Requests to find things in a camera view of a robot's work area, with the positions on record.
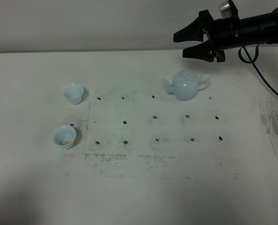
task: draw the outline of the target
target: black cable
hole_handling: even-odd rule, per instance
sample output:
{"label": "black cable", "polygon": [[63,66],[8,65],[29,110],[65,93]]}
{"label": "black cable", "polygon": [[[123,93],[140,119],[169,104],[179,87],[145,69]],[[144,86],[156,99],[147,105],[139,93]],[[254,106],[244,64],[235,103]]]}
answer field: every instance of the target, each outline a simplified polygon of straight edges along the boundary
{"label": "black cable", "polygon": [[[259,48],[258,48],[258,47],[259,47],[260,44],[258,44],[258,45],[256,46],[256,53],[255,53],[254,59],[251,59],[251,56],[249,55],[247,49],[246,49],[244,46],[243,46],[242,48],[240,48],[239,51],[238,51],[239,58],[241,59],[242,62],[251,63],[251,64],[253,65],[253,67],[256,69],[257,73],[260,75],[261,79],[262,79],[262,80],[264,81],[264,83],[268,86],[268,88],[270,88],[270,90],[271,90],[274,94],[276,94],[276,95],[278,96],[278,93],[268,84],[268,82],[265,80],[265,78],[262,76],[261,72],[259,71],[259,69],[258,69],[258,68],[256,67],[256,65],[255,65],[255,61],[257,60],[257,57],[258,57],[258,55],[259,55]],[[244,51],[245,51],[245,53],[247,54],[247,57],[249,58],[250,61],[246,61],[246,60],[242,57],[242,55],[241,55],[241,49],[244,49]]]}

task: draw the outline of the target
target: cup rim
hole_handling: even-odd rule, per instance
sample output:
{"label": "cup rim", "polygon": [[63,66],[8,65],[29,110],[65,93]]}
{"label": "cup rim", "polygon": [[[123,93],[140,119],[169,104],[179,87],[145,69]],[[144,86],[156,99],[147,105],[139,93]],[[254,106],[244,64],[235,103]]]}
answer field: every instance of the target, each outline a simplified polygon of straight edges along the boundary
{"label": "cup rim", "polygon": [[[82,88],[82,92],[81,92],[80,96],[75,97],[75,98],[68,98],[68,97],[66,97],[66,96],[65,96],[65,91],[66,91],[67,88],[69,88],[70,86],[79,86],[80,88]],[[64,97],[65,97],[66,99],[68,99],[68,100],[76,100],[76,99],[82,97],[83,94],[84,94],[84,87],[83,87],[82,85],[78,84],[78,83],[71,83],[71,84],[67,85],[67,86],[64,88],[64,90],[63,90],[63,95],[64,95]]]}
{"label": "cup rim", "polygon": [[[74,139],[73,139],[71,142],[69,142],[68,144],[65,144],[65,145],[57,144],[57,143],[55,142],[55,140],[54,140],[54,136],[55,136],[56,132],[57,132],[59,129],[61,129],[61,128],[73,129]],[[54,133],[53,133],[53,135],[52,135],[52,140],[53,140],[53,142],[54,142],[55,145],[61,146],[61,147],[66,147],[66,146],[70,145],[71,143],[73,143],[74,140],[76,139],[76,137],[77,137],[77,132],[76,132],[76,130],[75,130],[72,126],[61,126],[61,127],[57,128],[57,129],[54,131]]]}

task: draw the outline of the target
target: white teacup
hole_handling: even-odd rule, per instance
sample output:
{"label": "white teacup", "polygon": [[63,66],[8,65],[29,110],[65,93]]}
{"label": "white teacup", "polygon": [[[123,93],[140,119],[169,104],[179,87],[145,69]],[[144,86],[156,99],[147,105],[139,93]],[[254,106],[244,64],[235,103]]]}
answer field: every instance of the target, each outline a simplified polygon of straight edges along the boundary
{"label": "white teacup", "polygon": [[63,127],[59,127],[53,133],[52,138],[55,145],[62,147],[64,149],[70,149],[74,144],[74,140],[76,136],[77,136],[77,132],[73,127],[63,126]]}
{"label": "white teacup", "polygon": [[165,83],[167,93],[174,93],[177,99],[188,101],[196,95],[198,90],[202,90],[209,86],[210,76],[201,75],[197,77],[188,70],[182,70],[175,75],[172,85],[170,85],[167,80],[163,79],[162,81]]}
{"label": "white teacup", "polygon": [[69,84],[64,88],[63,95],[66,97],[72,104],[78,104],[82,100],[82,95],[84,93],[84,88],[79,84]]}

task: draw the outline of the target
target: teapot handle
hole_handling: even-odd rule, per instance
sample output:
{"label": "teapot handle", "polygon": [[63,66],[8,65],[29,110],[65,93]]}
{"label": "teapot handle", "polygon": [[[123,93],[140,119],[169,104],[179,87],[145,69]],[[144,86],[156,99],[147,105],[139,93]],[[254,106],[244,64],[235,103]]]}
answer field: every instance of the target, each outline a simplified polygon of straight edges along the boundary
{"label": "teapot handle", "polygon": [[201,84],[199,87],[198,87],[198,90],[202,90],[202,89],[205,89],[207,86],[209,86],[210,84],[210,76],[209,75],[201,75],[199,78],[198,78],[198,81],[199,83],[201,83],[202,81],[205,81],[205,83]]}

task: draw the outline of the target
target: robotic arm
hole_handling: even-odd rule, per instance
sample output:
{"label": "robotic arm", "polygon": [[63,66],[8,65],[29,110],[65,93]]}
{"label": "robotic arm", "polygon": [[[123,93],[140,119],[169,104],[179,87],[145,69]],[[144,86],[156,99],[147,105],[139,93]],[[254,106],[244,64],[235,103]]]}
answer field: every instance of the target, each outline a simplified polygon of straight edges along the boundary
{"label": "robotic arm", "polygon": [[173,36],[174,42],[208,40],[183,50],[184,58],[213,62],[225,61],[225,49],[260,43],[278,44],[278,8],[272,13],[239,19],[232,0],[219,6],[222,19],[213,20],[209,10],[199,12],[199,17]]}

